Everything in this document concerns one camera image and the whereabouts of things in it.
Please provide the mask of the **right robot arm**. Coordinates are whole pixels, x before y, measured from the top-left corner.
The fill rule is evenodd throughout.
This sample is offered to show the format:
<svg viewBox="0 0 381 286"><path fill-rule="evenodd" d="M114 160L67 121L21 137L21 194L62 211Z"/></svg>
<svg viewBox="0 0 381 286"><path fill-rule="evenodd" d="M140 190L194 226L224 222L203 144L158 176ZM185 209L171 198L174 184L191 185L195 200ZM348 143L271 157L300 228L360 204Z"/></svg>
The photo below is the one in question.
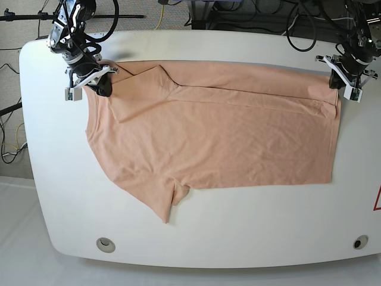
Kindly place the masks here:
<svg viewBox="0 0 381 286"><path fill-rule="evenodd" d="M110 97L113 87L110 74L116 69L101 64L100 43L106 41L118 23L120 7L113 1L113 23L109 31L100 38L94 38L85 32L86 21L93 18L96 11L95 1L60 1L57 19L48 36L48 46L54 54L60 54L66 62L68 73L68 100L74 99L74 93L88 86L97 95Z"/></svg>

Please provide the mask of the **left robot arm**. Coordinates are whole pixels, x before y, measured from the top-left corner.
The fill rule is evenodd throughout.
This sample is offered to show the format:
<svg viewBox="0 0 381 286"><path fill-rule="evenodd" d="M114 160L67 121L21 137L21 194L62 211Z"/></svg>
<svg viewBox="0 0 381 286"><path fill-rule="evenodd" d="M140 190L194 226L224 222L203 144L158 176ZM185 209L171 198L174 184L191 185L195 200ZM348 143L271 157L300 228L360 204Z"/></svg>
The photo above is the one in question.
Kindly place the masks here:
<svg viewBox="0 0 381 286"><path fill-rule="evenodd" d="M377 47L372 38L369 28L369 21L363 10L364 5L373 5L375 1L355 2L350 1L345 6L349 8L350 15L353 16L354 24L347 29L338 25L324 9L322 1L317 1L320 15L337 32L339 43L337 46L343 47L343 52L332 57L317 56L316 60L326 63L331 68L329 87L340 89L345 87L350 93L360 95L363 86L370 79L378 79L379 75L374 70L367 70L367 67L380 57L380 48Z"/></svg>

